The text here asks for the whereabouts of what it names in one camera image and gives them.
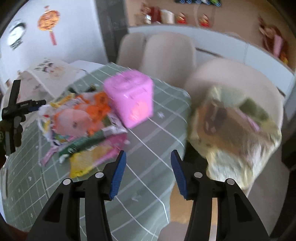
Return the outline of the beige chair near bag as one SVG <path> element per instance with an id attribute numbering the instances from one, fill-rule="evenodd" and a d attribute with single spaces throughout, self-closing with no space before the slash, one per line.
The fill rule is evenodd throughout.
<path id="1" fill-rule="evenodd" d="M 259 71 L 242 63 L 223 58 L 214 59 L 200 65 L 185 83 L 185 90 L 192 100 L 192 113 L 205 99 L 207 91 L 212 86 L 224 86 L 240 90 L 260 105 L 281 131 L 283 101 L 280 92 Z M 248 194 L 251 188 L 243 190 L 243 192 Z"/>

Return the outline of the yellow seat cushion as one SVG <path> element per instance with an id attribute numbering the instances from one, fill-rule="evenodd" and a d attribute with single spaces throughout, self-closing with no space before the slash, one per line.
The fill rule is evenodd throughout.
<path id="1" fill-rule="evenodd" d="M 192 200 L 185 200 L 179 193 L 177 184 L 175 183 L 170 196 L 170 221 L 188 224 L 193 207 Z M 212 217 L 211 224 L 218 224 L 218 199 L 212 199 Z"/>

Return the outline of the pink translucent snack wrapper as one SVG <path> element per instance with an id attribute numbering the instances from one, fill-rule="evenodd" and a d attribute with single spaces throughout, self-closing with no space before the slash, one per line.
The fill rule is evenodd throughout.
<path id="1" fill-rule="evenodd" d="M 67 108 L 53 117 L 53 130 L 62 136 L 82 137 L 91 124 L 89 114 L 79 109 Z"/>

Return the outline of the green snack wrapper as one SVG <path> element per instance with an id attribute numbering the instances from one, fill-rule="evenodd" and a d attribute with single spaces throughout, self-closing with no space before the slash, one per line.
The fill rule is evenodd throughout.
<path id="1" fill-rule="evenodd" d="M 59 151 L 59 157 L 64 155 L 72 156 L 75 153 L 99 144 L 105 139 L 106 136 L 104 135 L 103 131 L 98 131 L 91 136 L 77 138 Z"/>

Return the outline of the green checked tablecloth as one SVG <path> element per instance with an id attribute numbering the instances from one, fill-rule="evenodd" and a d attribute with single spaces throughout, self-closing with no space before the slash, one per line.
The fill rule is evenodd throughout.
<path id="1" fill-rule="evenodd" d="M 185 90 L 154 79 L 154 114 L 130 129 L 124 150 L 127 164 L 119 193 L 106 202 L 113 240 L 157 240 L 170 222 L 170 194 L 175 177 L 170 155 L 184 153 L 191 99 Z M 33 121 L 24 126 L 22 145 L 6 161 L 8 224 L 28 231 L 61 181 L 70 163 L 53 155 L 46 166 L 40 160 L 51 145 Z"/>

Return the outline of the orange snack wrapper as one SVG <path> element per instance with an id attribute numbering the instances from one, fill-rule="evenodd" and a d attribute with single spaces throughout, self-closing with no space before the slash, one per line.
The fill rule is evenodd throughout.
<path id="1" fill-rule="evenodd" d="M 82 102 L 76 104 L 74 109 L 86 112 L 91 118 L 91 124 L 87 125 L 87 133 L 89 136 L 103 128 L 103 119 L 111 112 L 108 105 L 109 98 L 103 91 L 101 92 L 83 92 L 76 99 Z"/>

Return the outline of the beige chair far left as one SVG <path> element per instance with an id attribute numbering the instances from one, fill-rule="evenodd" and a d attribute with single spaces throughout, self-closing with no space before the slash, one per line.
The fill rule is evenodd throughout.
<path id="1" fill-rule="evenodd" d="M 116 64 L 138 70 L 145 49 L 145 34 L 130 33 L 125 35 L 119 46 Z"/>

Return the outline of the beige chair middle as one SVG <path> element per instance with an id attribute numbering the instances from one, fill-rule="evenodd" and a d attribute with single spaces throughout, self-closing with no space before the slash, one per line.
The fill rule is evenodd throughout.
<path id="1" fill-rule="evenodd" d="M 139 71 L 183 88 L 196 68 L 196 48 L 190 37 L 173 32 L 152 35 L 146 42 Z"/>

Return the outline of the white sideboard cabinet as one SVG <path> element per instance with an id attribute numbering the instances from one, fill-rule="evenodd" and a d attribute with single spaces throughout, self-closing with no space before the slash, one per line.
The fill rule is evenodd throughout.
<path id="1" fill-rule="evenodd" d="M 197 27 L 179 25 L 142 25 L 129 27 L 130 33 L 148 36 L 160 32 L 175 32 L 192 39 L 197 49 L 248 65 L 264 74 L 282 93 L 290 97 L 295 84 L 294 72 L 264 49 L 237 37 Z"/>

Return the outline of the red monkey plush decoration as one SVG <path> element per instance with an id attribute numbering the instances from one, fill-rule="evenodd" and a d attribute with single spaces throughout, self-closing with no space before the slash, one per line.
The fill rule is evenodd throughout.
<path id="1" fill-rule="evenodd" d="M 280 30 L 275 25 L 268 25 L 261 15 L 258 15 L 259 31 L 263 35 L 263 47 L 274 57 L 280 59 L 284 64 L 288 64 L 287 50 L 288 43 L 283 38 Z"/>

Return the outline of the red figurine left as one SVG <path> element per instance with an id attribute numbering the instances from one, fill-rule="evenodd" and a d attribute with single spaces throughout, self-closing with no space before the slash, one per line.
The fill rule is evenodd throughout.
<path id="1" fill-rule="evenodd" d="M 187 17 L 184 13 L 179 12 L 176 15 L 176 23 L 186 25 L 187 24 Z"/>

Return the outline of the red figurine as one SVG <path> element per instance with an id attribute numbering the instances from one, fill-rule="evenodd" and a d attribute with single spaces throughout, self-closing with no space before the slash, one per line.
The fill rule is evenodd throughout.
<path id="1" fill-rule="evenodd" d="M 203 14 L 198 17 L 198 23 L 200 27 L 210 28 L 210 20 L 207 15 Z"/>
<path id="2" fill-rule="evenodd" d="M 186 25 L 187 24 L 187 17 L 184 13 L 179 12 L 176 15 L 176 23 Z"/>

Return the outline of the red figurine right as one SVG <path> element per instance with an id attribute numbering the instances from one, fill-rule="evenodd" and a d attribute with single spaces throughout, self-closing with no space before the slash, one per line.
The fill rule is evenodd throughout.
<path id="1" fill-rule="evenodd" d="M 207 15 L 203 14 L 198 17 L 198 23 L 200 27 L 210 28 L 210 20 Z"/>

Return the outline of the panda wall clock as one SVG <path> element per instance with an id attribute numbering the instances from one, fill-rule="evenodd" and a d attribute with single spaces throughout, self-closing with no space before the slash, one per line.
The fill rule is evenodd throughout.
<path id="1" fill-rule="evenodd" d="M 6 40 L 7 45 L 15 50 L 20 44 L 22 44 L 22 37 L 26 33 L 26 23 L 22 20 L 16 20 L 13 22 L 9 29 L 9 34 Z"/>

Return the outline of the red gold wall ornament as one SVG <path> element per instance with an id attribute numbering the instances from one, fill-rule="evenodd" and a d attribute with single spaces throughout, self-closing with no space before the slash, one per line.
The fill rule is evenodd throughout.
<path id="1" fill-rule="evenodd" d="M 37 25 L 39 30 L 49 32 L 51 42 L 54 46 L 56 46 L 57 41 L 53 28 L 59 23 L 60 13 L 57 10 L 50 9 L 49 6 L 45 6 L 44 9 L 45 11 L 38 19 Z"/>

